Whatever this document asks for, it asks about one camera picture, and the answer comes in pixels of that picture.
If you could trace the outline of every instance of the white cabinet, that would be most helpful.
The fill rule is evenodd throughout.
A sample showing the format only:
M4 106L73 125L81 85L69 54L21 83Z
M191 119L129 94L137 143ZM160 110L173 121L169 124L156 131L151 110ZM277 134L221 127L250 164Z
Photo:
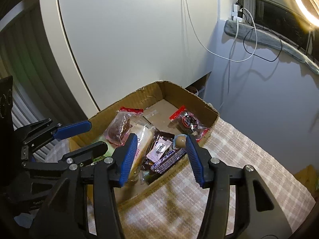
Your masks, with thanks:
M218 0L188 0L206 46ZM185 0L40 0L52 52L88 117L157 80L187 87L211 71Z

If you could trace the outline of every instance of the red label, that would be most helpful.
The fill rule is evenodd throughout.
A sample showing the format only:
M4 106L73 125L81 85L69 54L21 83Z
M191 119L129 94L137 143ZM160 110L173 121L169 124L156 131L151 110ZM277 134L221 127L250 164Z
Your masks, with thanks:
M121 107L120 112L135 112L137 114L141 114L141 113L143 113L143 109L130 109L130 108L126 108L126 107Z
M183 105L182 107L180 107L172 116L169 117L169 119L171 121L173 121L174 119L176 119L179 114L181 114L181 112L183 112L185 110L185 105Z
M199 142L203 138L203 136L206 135L208 131L209 131L209 128L205 128L205 130L201 133L201 137L196 139L196 142Z

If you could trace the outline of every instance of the white cable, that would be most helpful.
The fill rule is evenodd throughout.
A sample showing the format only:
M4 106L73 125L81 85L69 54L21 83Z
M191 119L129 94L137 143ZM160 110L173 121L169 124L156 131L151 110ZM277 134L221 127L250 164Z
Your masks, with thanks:
M197 36L197 34L196 34L196 31L195 31L195 28L194 28L194 26L193 26L193 22L192 22L192 19L191 19L191 17L190 17L190 13L189 13L189 8L188 8L187 0L185 0L185 2L186 2L186 8L187 8L187 13L188 13L189 21L190 21L190 24L191 24L191 26L192 26L193 32L194 32L194 34L195 34L195 36L196 36L198 42L199 42L199 43L202 45L202 47L203 47L204 49L206 49L209 53L211 53L211 54L213 54L213 55L215 55L215 56L218 56L218 57L220 57L220 58L229 60L229 61L231 61L231 62L235 62L235 63L244 62L244 61L250 59L250 58L255 54L255 51L256 51L256 49L257 49L257 44L258 44L258 41L257 41L257 28L256 28L256 25L255 25L253 16L251 15L250 11L248 11L246 8L242 8L242 9L240 9L240 11L242 12L242 10L246 10L246 11L249 13L249 16L251 17L251 19L252 19L252 21L253 21L253 25L254 25L254 29L255 29L255 35L256 35L256 45L255 45L255 49L254 49L253 53L250 55L250 57L248 57L247 59L244 59L244 60L235 61L235 60L231 60L231 59L229 59L229 58L225 58L225 57L222 57L222 56L220 56L220 55L217 55L217 54L213 53L212 51L210 51L207 47L205 47L205 46L203 45L203 43L199 40L199 38L198 38L198 36ZM239 25L238 25L238 21L237 21L236 38L237 38L237 35L238 35L238 31L239 31L238 28L239 28Z
M238 20L236 20L236 21L237 21L237 31L236 31L236 36L235 36L234 42L232 43L232 47L230 48L229 58L230 58L230 56L232 54L232 48L235 45L235 42L236 42L236 39L237 39L237 36L238 36L238 32L239 32L239 23L238 23Z

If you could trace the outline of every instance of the cardboard box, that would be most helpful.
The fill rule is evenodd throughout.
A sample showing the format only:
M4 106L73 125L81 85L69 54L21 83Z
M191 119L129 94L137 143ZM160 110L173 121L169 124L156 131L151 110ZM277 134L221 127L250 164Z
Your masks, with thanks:
M160 131L180 134L181 132L170 126L169 117L182 105L193 112L195 116L207 127L212 128L219 113L199 97L183 89L182 87L168 81L158 81L142 87L141 89L127 95L125 98L110 105L103 111L90 119L92 129L84 134L74 136L70 139L70 151L74 151L86 145L90 145L100 136L114 117L120 107L144 109L144 116ZM201 139L199 144L202 146L211 134L211 129ZM188 161L187 156L179 162ZM118 203L134 197L150 187L154 187L162 182L168 175L172 175L178 169L178 164L174 165L168 172L162 175L150 186L139 182L135 186L127 186L115 189L115 197ZM88 197L93 199L92 186L88 187Z

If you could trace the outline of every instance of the snack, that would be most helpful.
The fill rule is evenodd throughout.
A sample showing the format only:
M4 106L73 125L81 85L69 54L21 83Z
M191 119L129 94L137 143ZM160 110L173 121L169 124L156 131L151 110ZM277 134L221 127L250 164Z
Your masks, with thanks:
M181 134L181 135L177 135L174 138L174 142L173 142L173 149L178 149L178 148L185 148L186 147L186 135L185 134Z
M152 129L147 128L147 124L141 125L131 121L131 128L129 134L135 133L138 137L138 148L133 160L131 172L129 175L129 180L133 179L134 174L138 174L139 170L136 172L137 168L140 166L143 157L152 141L153 132Z
M115 148L117 148L116 145L113 145L109 141L107 141L107 139L103 135L101 135L97 139L95 139L95 141L93 143L99 142L99 141L102 141L102 142L107 144L107 151L105 152L104 155L99 156L97 158L94 158L93 163L95 163L97 161L100 161L100 160L103 160L106 157L112 156L112 154L114 153Z
M154 151L154 148L156 147L156 145L158 144L158 142L160 141L160 139L165 141L165 144L169 144L168 147L165 149L164 152L160 153L160 157L158 156L153 156L153 153L151 153L151 151ZM167 133L167 132L162 132L159 130L156 130L154 137L153 137L153 142L151 143L151 145L148 148L148 153L147 156L145 157L143 164L142 164L142 168L141 170L150 170L151 166L154 164L154 160L156 159L160 159L161 157L163 157L165 155L166 152L168 152L170 150L170 148L172 148L172 143L174 140L174 135L171 133Z
M154 163L157 162L171 144L172 142L170 140L164 140L160 137L153 149L146 155L146 158Z
M199 141L209 130L209 128L204 126L192 112L185 108L184 105L170 116L169 119L171 122L177 122L182 131L187 135L195 136L197 141Z
M141 115L142 113L142 109L130 109L121 107L116 117L104 131L103 135L108 141L117 146L124 145L130 134L130 128L132 127L130 123L130 117Z
M184 148L178 150L169 151L162 159L154 163L151 167L151 170L159 174L165 173L170 169L179 159L181 159L186 154Z

